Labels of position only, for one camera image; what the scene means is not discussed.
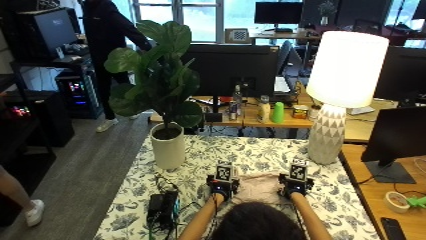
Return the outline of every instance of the green cup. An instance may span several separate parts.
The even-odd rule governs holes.
[[[274,123],[282,123],[283,121],[283,103],[282,102],[275,103],[274,111],[270,116],[270,121],[273,121]]]

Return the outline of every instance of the white lamp shade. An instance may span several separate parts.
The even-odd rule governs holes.
[[[306,92],[334,106],[370,105],[389,40],[357,32],[329,31],[321,44]]]

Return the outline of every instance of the ceramic lamp base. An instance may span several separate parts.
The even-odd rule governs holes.
[[[307,154],[318,164],[337,160],[345,139],[346,108],[325,104],[310,129]]]

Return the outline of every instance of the gray carpet floor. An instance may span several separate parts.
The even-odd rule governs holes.
[[[76,134],[64,148],[54,148],[57,159],[32,198],[45,202],[38,226],[28,228],[24,216],[0,229],[1,240],[85,240],[93,239],[122,179],[136,158],[153,124],[149,113],[138,119],[118,117],[120,123],[106,132],[96,133],[102,122],[73,119]],[[286,138],[286,129],[273,129],[275,137]],[[237,128],[205,127],[202,135],[237,136]],[[265,128],[245,128],[245,136],[269,137]],[[306,131],[298,131],[306,138]]]

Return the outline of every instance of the person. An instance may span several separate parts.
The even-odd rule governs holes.
[[[297,210],[301,213],[307,235],[311,240],[327,240],[331,236],[317,216],[305,196],[299,192],[289,193]],[[225,201],[221,193],[213,193],[205,205],[184,229],[180,240],[200,240],[210,218]],[[212,233],[212,239],[273,240],[306,239],[299,226],[271,206],[259,202],[237,204],[225,214],[224,219]]]
[[[126,72],[110,73],[106,71],[104,63],[108,59],[108,54],[116,48],[126,47],[125,37],[130,39],[142,51],[148,51],[152,46],[145,35],[118,12],[117,6],[110,0],[85,0],[81,2],[81,6],[82,24],[97,79],[97,92],[105,113],[105,121],[96,128],[96,131],[104,132],[118,123],[108,103],[112,78],[118,84],[130,82]]]
[[[26,218],[26,225],[36,226],[41,222],[44,202],[30,200],[28,194],[16,178],[0,165],[0,193],[15,201],[22,208]]]

